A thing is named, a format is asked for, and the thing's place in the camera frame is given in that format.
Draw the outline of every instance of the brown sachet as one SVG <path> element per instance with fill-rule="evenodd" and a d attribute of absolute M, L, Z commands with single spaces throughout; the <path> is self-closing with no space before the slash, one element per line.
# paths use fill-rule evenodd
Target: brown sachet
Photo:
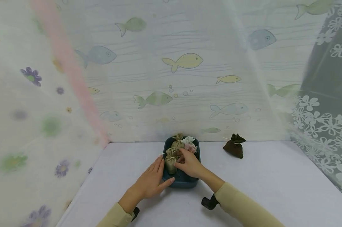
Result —
<path fill-rule="evenodd" d="M 176 174 L 175 162 L 178 160 L 177 148 L 169 148 L 166 150 L 165 165 L 167 167 L 168 174 Z"/>
<path fill-rule="evenodd" d="M 233 134 L 231 140 L 225 144 L 223 149 L 237 158 L 243 158 L 243 147 L 241 143 L 244 142 L 245 139 L 241 138 L 238 134 Z"/>
<path fill-rule="evenodd" d="M 182 140 L 183 137 L 184 137 L 184 136 L 183 136 L 182 132 L 176 134 L 175 136 L 172 136 L 172 138 L 176 139 L 176 141 L 174 141 L 174 142 L 172 143 L 171 147 L 172 147 L 172 148 L 177 148 L 177 150 L 178 150 L 179 148 L 184 148 L 184 147 L 185 147 L 185 144 L 183 144 L 183 143 L 181 142 L 181 140 Z"/>

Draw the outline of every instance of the pink stripe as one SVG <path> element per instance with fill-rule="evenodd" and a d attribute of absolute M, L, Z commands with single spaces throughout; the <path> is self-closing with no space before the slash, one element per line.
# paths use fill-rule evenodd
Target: pink stripe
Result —
<path fill-rule="evenodd" d="M 69 44 L 61 24 L 55 1 L 30 0 L 30 3 L 50 39 L 54 56 L 61 62 L 89 124 L 101 138 L 101 144 L 105 148 L 108 143 L 106 131 L 101 124 L 99 112 L 83 79 L 82 69 L 76 63 L 73 48 Z"/>

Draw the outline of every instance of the hand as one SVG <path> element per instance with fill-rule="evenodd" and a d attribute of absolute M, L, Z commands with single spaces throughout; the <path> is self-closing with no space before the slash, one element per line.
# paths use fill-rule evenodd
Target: hand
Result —
<path fill-rule="evenodd" d="M 188 150 L 180 148 L 179 151 L 183 154 L 178 162 L 175 163 L 175 167 L 181 169 L 187 175 L 191 177 L 201 178 L 207 169 L 199 162 L 196 156 Z"/>
<path fill-rule="evenodd" d="M 175 178 L 172 177 L 160 184 L 164 165 L 165 161 L 162 156 L 158 157 L 138 178 L 136 183 L 126 191 L 118 202 L 126 213 L 132 213 L 140 201 L 160 194 L 175 181 Z"/>
<path fill-rule="evenodd" d="M 142 199 L 148 199 L 160 194 L 175 181 L 175 178 L 172 177 L 160 184 L 164 165 L 165 160 L 162 156 L 158 157 L 131 187 L 135 188 L 141 194 Z"/>

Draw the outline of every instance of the left hand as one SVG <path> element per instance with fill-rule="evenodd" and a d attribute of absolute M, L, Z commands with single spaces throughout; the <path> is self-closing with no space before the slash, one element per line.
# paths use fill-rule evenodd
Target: left hand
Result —
<path fill-rule="evenodd" d="M 175 178 L 172 177 L 160 184 L 164 165 L 165 160 L 162 156 L 158 157 L 131 187 L 140 193 L 142 199 L 148 199 L 160 194 L 175 181 Z"/>
<path fill-rule="evenodd" d="M 126 191 L 119 201 L 119 205 L 126 213 L 132 213 L 141 200 L 160 194 L 175 181 L 175 178 L 172 177 L 160 184 L 164 165 L 165 160 L 162 156 L 158 157 L 138 178 L 135 184 Z"/>

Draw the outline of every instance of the yellow fish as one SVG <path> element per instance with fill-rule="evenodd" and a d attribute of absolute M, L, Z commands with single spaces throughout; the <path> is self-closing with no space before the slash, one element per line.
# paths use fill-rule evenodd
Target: yellow fish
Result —
<path fill-rule="evenodd" d="M 88 88 L 88 91 L 89 91 L 92 95 L 94 95 L 94 94 L 96 94 L 96 93 L 99 92 L 99 90 L 98 90 L 98 89 L 95 89 L 95 88 Z"/>
<path fill-rule="evenodd" d="M 161 118 L 161 119 L 156 119 L 156 123 L 166 123 L 169 122 L 170 120 L 167 117 Z"/>
<path fill-rule="evenodd" d="M 216 83 L 219 83 L 219 82 L 234 83 L 234 82 L 238 82 L 240 80 L 241 80 L 240 77 L 237 77 L 234 75 L 229 75 L 229 76 L 224 76 L 224 77 L 218 77 Z"/>
<path fill-rule="evenodd" d="M 203 59 L 195 53 L 187 53 L 182 55 L 176 62 L 169 58 L 162 58 L 162 61 L 167 65 L 171 65 L 171 72 L 174 73 L 178 67 L 184 69 L 193 69 L 198 67 L 203 62 Z"/>

